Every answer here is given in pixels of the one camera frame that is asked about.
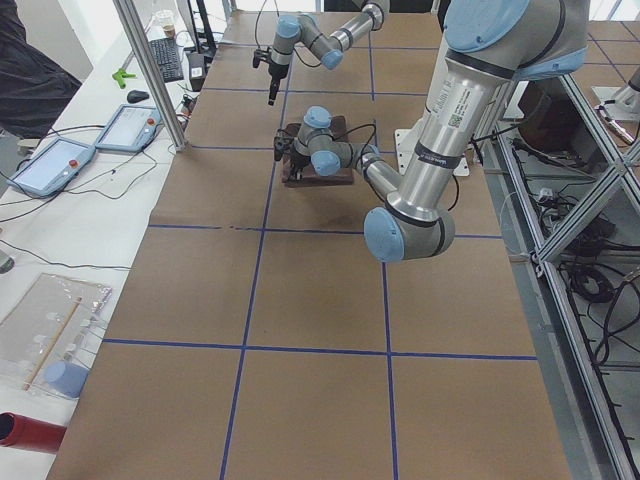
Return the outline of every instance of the red cylinder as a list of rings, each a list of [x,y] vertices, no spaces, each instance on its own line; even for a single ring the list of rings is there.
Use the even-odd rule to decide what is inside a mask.
[[[0,414],[0,446],[56,453],[66,427],[15,413]]]

